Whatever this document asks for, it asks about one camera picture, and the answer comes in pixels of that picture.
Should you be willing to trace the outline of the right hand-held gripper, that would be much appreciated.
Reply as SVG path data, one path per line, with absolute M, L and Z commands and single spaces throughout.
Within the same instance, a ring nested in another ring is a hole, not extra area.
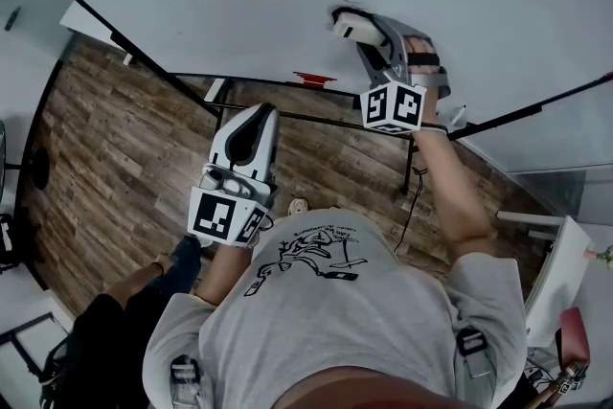
M 426 91 L 439 88 L 439 98 L 450 95 L 447 73 L 412 74 L 404 41 L 408 37 L 429 40 L 429 36 L 390 17 L 374 14 L 373 24 L 389 45 L 384 57 L 370 44 L 357 42 L 356 50 L 371 81 L 371 88 L 360 95 L 362 124 L 387 134 L 398 135 L 420 130 Z

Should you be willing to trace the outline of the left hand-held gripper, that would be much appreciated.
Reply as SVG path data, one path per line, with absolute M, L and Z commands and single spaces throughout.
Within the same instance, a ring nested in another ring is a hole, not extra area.
M 268 180 L 278 138 L 279 111 L 267 102 L 243 109 L 216 133 L 211 163 L 192 187 L 189 233 L 223 245 L 250 245 L 277 193 L 275 181 Z M 228 169 L 252 169 L 252 178 Z

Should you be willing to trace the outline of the white whiteboard eraser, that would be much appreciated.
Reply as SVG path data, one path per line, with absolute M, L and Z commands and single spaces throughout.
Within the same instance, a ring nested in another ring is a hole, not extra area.
M 331 17 L 332 30 L 336 36 L 372 46 L 381 46 L 385 41 L 384 35 L 366 12 L 339 7 L 331 13 Z

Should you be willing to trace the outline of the person's right forearm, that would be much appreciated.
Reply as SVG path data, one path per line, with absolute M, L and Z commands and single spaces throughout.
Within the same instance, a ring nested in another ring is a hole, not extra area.
M 483 202 L 446 133 L 423 128 L 413 138 L 431 175 L 434 204 L 450 260 L 472 253 L 493 256 L 494 233 Z

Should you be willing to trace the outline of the person's left forearm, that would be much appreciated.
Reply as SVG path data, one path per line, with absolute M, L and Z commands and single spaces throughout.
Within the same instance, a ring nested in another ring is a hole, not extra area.
M 218 307 L 248 269 L 252 258 L 252 248 L 219 245 L 194 295 Z

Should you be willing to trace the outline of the person's right hand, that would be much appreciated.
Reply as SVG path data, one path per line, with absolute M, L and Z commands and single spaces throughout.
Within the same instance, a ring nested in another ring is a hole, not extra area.
M 427 39 L 415 36 L 405 36 L 403 42 L 408 70 L 412 74 L 431 75 L 440 73 L 441 67 L 439 61 L 434 64 L 418 64 L 418 61 L 423 59 L 422 54 L 427 54 L 428 59 L 431 59 L 437 54 L 435 48 Z

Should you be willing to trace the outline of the red magnetic holder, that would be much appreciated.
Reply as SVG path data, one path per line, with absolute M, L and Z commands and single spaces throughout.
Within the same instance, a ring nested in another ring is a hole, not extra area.
M 330 78 L 304 72 L 294 72 L 294 75 L 300 79 L 302 85 L 314 88 L 324 88 L 327 84 L 336 81 L 336 78 Z

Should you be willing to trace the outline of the person's grey printed t-shirt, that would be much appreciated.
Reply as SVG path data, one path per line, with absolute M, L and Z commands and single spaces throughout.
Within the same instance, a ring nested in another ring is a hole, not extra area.
M 402 266 L 366 218 L 317 210 L 285 220 L 218 306 L 173 296 L 151 335 L 143 385 L 174 409 L 171 365 L 199 380 L 192 409 L 272 409 L 337 367 L 405 378 L 490 409 L 521 376 L 524 302 L 512 259 L 464 255 L 441 283 Z

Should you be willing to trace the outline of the white desk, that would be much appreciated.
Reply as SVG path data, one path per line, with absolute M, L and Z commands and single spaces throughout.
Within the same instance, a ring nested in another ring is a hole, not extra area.
M 125 55 L 125 66 L 129 66 L 135 62 L 135 58 L 132 54 L 127 52 L 124 48 L 121 48 L 111 39 L 112 31 L 105 27 L 101 21 L 83 8 L 78 2 L 73 1 L 70 4 L 59 23 L 72 32 L 84 34 L 106 45 L 119 49 Z

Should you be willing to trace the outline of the black bag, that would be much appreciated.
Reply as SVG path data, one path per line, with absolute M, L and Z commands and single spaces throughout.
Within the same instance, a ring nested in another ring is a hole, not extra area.
M 0 214 L 0 275 L 17 267 L 22 255 L 17 247 L 15 227 L 11 215 Z

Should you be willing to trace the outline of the white side table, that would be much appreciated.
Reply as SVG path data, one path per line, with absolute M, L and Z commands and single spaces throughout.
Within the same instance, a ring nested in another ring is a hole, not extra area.
M 541 267 L 525 302 L 530 348 L 547 348 L 554 342 L 562 311 L 570 308 L 587 269 L 584 252 L 591 238 L 570 216 L 539 216 L 499 211 L 501 220 L 556 228 L 553 248 Z

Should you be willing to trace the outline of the black framed glass door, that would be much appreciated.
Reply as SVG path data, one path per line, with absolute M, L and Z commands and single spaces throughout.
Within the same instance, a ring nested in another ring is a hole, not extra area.
M 53 313 L 35 317 L 16 328 L 0 333 L 0 352 L 11 348 L 35 377 L 42 374 L 49 352 L 68 335 Z

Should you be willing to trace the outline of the red mat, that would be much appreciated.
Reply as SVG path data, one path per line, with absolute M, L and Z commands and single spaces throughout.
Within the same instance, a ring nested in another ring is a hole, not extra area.
M 561 369 L 571 363 L 588 365 L 591 355 L 582 316 L 577 307 L 560 313 L 559 329 L 556 331 L 556 350 Z

